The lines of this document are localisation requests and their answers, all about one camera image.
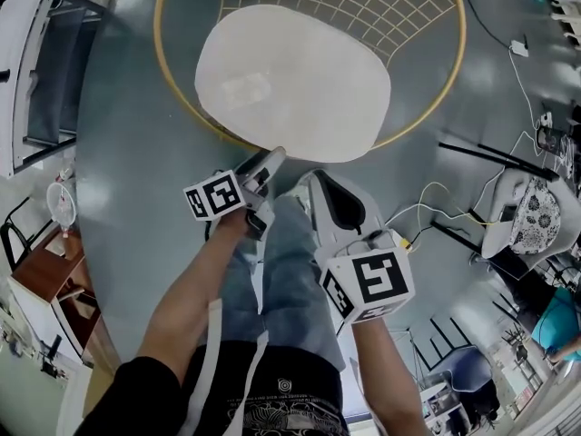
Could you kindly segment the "white seat cushion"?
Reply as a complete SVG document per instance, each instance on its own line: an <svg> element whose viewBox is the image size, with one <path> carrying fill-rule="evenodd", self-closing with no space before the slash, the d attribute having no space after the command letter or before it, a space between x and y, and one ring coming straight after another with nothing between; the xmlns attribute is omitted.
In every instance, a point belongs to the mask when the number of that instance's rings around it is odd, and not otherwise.
<svg viewBox="0 0 581 436"><path fill-rule="evenodd" d="M202 109L242 140L291 158L346 163L375 144L391 81L368 47L280 5L251 5L208 35L195 73Z"/></svg>

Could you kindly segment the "person's left forearm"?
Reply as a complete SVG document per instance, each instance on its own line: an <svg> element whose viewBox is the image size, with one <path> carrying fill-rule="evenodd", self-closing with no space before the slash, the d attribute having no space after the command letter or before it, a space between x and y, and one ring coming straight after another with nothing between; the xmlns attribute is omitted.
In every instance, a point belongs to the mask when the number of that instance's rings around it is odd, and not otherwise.
<svg viewBox="0 0 581 436"><path fill-rule="evenodd" d="M223 216L153 312L137 355L161 362L179 382L185 378L208 324L209 306L219 298L227 266L247 229L245 210Z"/></svg>

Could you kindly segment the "person's right forearm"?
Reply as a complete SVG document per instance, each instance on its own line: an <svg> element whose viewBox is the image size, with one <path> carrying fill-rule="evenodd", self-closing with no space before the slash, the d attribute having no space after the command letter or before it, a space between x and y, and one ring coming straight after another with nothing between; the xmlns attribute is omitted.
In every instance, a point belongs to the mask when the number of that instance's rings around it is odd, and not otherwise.
<svg viewBox="0 0 581 436"><path fill-rule="evenodd" d="M380 318L352 325L363 395L387 436L429 436L414 382Z"/></svg>

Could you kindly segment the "white desk with dark frame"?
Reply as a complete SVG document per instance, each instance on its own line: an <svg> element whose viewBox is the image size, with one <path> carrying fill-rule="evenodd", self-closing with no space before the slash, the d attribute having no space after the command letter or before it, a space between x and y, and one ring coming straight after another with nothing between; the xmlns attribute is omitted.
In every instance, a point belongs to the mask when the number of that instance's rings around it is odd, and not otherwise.
<svg viewBox="0 0 581 436"><path fill-rule="evenodd" d="M0 5L0 176L75 144L85 70L107 13L91 0Z"/></svg>

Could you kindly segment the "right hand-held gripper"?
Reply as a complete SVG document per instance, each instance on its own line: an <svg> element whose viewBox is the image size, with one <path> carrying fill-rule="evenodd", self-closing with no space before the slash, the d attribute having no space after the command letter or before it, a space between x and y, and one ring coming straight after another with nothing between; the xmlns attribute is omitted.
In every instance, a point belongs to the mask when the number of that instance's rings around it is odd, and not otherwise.
<svg viewBox="0 0 581 436"><path fill-rule="evenodd" d="M373 197L347 178L315 170L309 183L320 248L319 284L343 323L392 314L416 294L409 253ZM366 235L349 243L348 236Z"/></svg>

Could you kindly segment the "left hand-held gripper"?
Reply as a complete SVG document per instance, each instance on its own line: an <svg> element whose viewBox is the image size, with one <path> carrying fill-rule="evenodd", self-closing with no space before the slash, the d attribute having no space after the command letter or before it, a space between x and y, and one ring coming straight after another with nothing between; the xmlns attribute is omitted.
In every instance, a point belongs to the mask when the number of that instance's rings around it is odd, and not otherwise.
<svg viewBox="0 0 581 436"><path fill-rule="evenodd" d="M214 223L238 209L245 210L247 237L255 241L264 239L274 220L267 199L268 183L286 156L284 147L261 149L234 171L220 171L183 189L194 219L205 223L205 240L209 239Z"/></svg>

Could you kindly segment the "person's black shirt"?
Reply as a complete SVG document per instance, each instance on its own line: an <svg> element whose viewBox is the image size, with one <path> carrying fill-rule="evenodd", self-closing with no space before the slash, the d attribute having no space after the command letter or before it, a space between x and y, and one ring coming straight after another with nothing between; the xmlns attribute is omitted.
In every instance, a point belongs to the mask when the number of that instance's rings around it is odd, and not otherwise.
<svg viewBox="0 0 581 436"><path fill-rule="evenodd" d="M123 364L75 436L177 436L205 351L196 350L183 382L153 358ZM222 343L192 436L223 436L239 408L239 436L349 436L340 374L332 364L302 349L268 346L249 378L256 351L252 342Z"/></svg>

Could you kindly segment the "person's blue jeans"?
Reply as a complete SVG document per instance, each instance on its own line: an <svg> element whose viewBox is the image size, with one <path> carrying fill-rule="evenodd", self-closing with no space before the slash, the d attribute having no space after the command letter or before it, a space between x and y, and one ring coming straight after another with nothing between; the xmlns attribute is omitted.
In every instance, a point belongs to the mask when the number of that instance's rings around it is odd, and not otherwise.
<svg viewBox="0 0 581 436"><path fill-rule="evenodd" d="M270 346L313 353L343 371L345 362L330 317L310 217L294 196L273 203L262 272L262 309L251 282L250 245L240 243L229 262L220 296L222 339L255 342L265 331Z"/></svg>

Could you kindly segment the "gold wire chair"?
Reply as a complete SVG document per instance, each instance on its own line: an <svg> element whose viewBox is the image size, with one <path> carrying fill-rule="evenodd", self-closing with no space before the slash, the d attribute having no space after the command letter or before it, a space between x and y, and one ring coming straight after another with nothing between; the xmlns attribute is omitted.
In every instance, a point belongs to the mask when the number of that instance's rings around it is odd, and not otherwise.
<svg viewBox="0 0 581 436"><path fill-rule="evenodd" d="M234 135L227 133L223 128L214 125L208 119L206 119L201 111L195 107L193 104L189 102L187 97L184 95L178 84L176 84L172 71L167 63L167 59L163 50L162 44L162 13L164 8L165 0L156 0L154 11L153 11L153 45L154 51L157 59L157 64L162 72L163 78L165 82L168 84L170 90L172 91L173 96L182 104L183 108L191 114L196 120L202 123L207 129L212 131L214 134L218 136L218 138L222 142L235 144L237 146L242 147L247 151L256 152L259 150L259 147L255 144L249 143L247 141L243 141L240 138L235 137ZM392 144L396 142L398 139L404 137L407 134L410 134L414 129L416 129L422 122L424 122L435 110L436 108L442 103L448 92L450 91L452 85L456 81L458 77L458 73L460 67L463 62L466 45L467 45L467 17L466 17L466 9L464 5L464 0L454 0L454 3L451 6L451 9L457 10L458 15L458 49L454 59L454 63L452 65L451 71L449 76L444 83L440 92L436 95L436 97L432 100L432 102L427 106L427 108L413 121L406 124L402 129L397 131L396 133L386 137L385 139L380 139L376 141L371 147L370 150L378 150L382 147L387 146L388 144Z"/></svg>

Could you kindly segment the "small white fan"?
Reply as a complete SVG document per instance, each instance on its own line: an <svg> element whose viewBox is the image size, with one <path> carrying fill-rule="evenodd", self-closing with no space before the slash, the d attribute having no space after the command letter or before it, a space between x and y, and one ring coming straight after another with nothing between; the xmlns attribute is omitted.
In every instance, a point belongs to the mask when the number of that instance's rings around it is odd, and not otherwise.
<svg viewBox="0 0 581 436"><path fill-rule="evenodd" d="M46 189L46 204L52 220L60 226L63 237L68 238L77 217L74 180L51 183Z"/></svg>

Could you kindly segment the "brown wooden cabinet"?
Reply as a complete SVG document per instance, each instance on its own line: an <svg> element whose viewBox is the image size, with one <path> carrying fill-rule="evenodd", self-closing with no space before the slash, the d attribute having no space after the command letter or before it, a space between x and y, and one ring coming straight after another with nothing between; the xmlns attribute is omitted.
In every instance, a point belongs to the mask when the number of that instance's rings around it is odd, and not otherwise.
<svg viewBox="0 0 581 436"><path fill-rule="evenodd" d="M42 241L8 278L35 338L66 359L113 374L121 364L76 234Z"/></svg>

